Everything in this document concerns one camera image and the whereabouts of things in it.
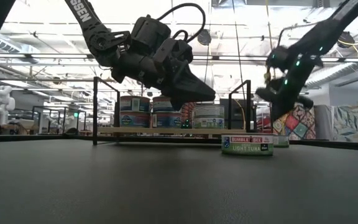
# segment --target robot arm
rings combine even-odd
[[[215,91],[193,75],[188,65],[193,60],[188,42],[195,36],[188,40],[172,39],[169,27],[161,23],[160,18],[153,19],[149,15],[136,21],[132,33],[111,32],[88,0],[65,1],[81,26],[89,51],[101,66],[112,68],[112,77],[117,82],[122,83],[129,77],[142,82],[146,88],[157,88],[172,99],[174,108],[186,102],[215,99]],[[203,29],[205,13],[199,5],[185,3],[171,11],[184,6],[201,11]]]
[[[297,43],[289,48],[273,49],[266,65],[287,71],[276,93],[268,88],[256,91],[261,98],[273,103],[272,119],[276,120],[292,110],[298,95],[315,66],[323,66],[321,56],[334,46],[343,30],[358,16],[358,0],[345,0],[334,14],[317,23]]]

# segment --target ceiling pipe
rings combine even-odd
[[[325,83],[329,83],[337,78],[345,77],[346,75],[350,75],[357,71],[358,63],[345,63],[340,64],[332,68],[319,70],[317,72],[313,72],[310,75],[309,80],[306,82],[306,89],[314,88]]]

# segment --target black table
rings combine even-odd
[[[0,223],[358,223],[358,151],[0,142]]]

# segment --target ceiling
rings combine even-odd
[[[132,30],[134,22],[138,17],[150,14],[159,17],[173,6],[188,2],[186,0],[126,0],[108,1],[91,0],[94,9],[106,27],[112,31]],[[212,41],[209,46],[203,46],[194,40],[190,43],[193,54],[201,55],[226,55],[246,56],[269,54],[272,46],[277,44],[280,31],[284,27],[305,25],[328,18],[339,1],[331,1],[330,8],[313,8],[312,0],[271,0],[267,16],[265,1],[234,1],[233,10],[231,0],[192,0],[199,4],[206,13],[205,29],[210,30]],[[185,7],[169,14],[162,22],[166,23],[172,30],[172,34],[180,29],[194,34],[201,26],[201,14],[195,8]],[[282,45],[291,45],[299,40],[302,35],[311,29],[292,29],[283,34]],[[356,45],[348,49],[333,47],[327,57],[358,57],[358,18],[346,29],[356,40]],[[81,29],[71,11],[62,0],[17,0],[9,13],[1,31],[0,38],[20,49],[19,53],[33,54],[89,54],[86,48]],[[31,78],[84,78],[89,79],[95,75],[109,78],[109,71],[103,70],[85,59],[61,59],[54,55],[50,59],[39,59],[38,65],[24,66],[26,62],[0,58],[0,65],[7,66],[17,72],[5,71],[4,75]],[[219,97],[227,97],[241,83],[241,75],[244,80],[252,81],[252,91],[264,84],[263,74],[265,67],[260,63],[244,62],[240,67],[237,61],[214,62],[199,60],[191,65],[192,72],[200,79],[217,90]],[[347,74],[342,79],[352,77]],[[91,93],[92,83],[65,82],[59,85],[37,82],[44,88],[84,88]],[[114,88],[122,91],[133,90],[131,94],[139,94],[140,85],[134,80],[126,79],[122,84],[111,83]],[[113,93],[100,93],[105,99],[114,101]],[[65,96],[75,99],[84,97],[84,94],[76,91],[66,91]]]

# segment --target metal can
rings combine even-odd
[[[224,118],[195,118],[193,127],[196,129],[224,129]]]
[[[272,134],[227,134],[222,135],[222,152],[248,156],[272,156]]]
[[[138,111],[121,111],[119,119],[120,127],[149,128],[150,113]]]
[[[153,113],[153,128],[181,128],[181,113],[157,112]]]
[[[194,107],[194,118],[223,118],[223,105],[197,105]]]
[[[143,96],[122,96],[119,98],[120,111],[150,111],[150,99]]]
[[[171,98],[156,96],[153,98],[153,113],[156,112],[177,112],[172,108]]]

